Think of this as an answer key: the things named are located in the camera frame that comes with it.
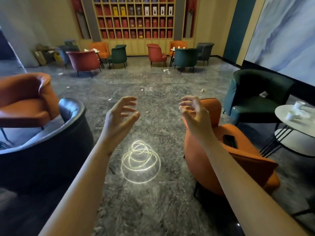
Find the gray floor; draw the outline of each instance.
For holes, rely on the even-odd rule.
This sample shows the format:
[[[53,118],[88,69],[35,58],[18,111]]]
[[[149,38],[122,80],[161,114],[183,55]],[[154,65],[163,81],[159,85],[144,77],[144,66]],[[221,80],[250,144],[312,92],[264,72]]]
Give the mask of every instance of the gray floor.
[[[89,73],[77,78],[76,71],[55,64],[27,69],[28,72],[50,74],[53,89],[60,98],[75,98],[86,105],[86,116],[95,140],[100,135],[106,112],[118,99],[126,95],[139,98],[137,109],[141,117],[110,160],[93,234],[221,235],[192,195],[195,180],[183,159],[185,127],[178,103],[180,97],[187,94],[218,98],[223,102],[237,68],[215,57],[210,59],[208,67],[201,66],[200,62],[195,73],[188,72],[187,68],[182,74],[173,67],[171,74],[164,73],[162,63],[153,64],[151,69],[148,57],[129,57],[127,63],[126,69],[123,65],[115,65],[116,69],[96,71],[94,78]],[[16,67],[12,67],[11,72],[8,67],[3,72],[2,69],[0,76],[23,72]],[[290,96],[288,102],[294,101]],[[228,122],[229,117],[222,115],[220,124]],[[240,124],[239,128],[260,149],[272,134],[274,124]],[[8,133],[12,138],[14,131],[19,130]],[[159,155],[161,168],[150,182],[134,184],[123,177],[121,159],[130,144],[140,139]],[[315,161],[285,149],[270,158],[279,164],[276,171],[281,180],[281,187],[274,192],[273,198],[289,214],[306,209],[305,199],[315,194]],[[18,197],[0,190],[1,235],[36,235],[64,191],[61,188],[47,195]],[[314,229],[314,215],[300,219]]]

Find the white cup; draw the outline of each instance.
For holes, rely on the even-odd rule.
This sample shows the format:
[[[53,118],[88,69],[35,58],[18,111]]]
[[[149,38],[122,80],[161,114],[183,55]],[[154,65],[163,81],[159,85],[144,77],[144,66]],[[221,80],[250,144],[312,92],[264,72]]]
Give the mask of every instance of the white cup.
[[[288,112],[288,114],[287,114],[287,116],[285,117],[285,119],[287,120],[287,121],[292,121],[292,120],[294,120],[295,118],[297,118],[297,114],[295,113],[295,111],[289,111]]]
[[[293,108],[295,108],[295,109],[301,109],[301,107],[303,107],[304,105],[305,105],[304,102],[302,102],[302,101],[296,101]]]

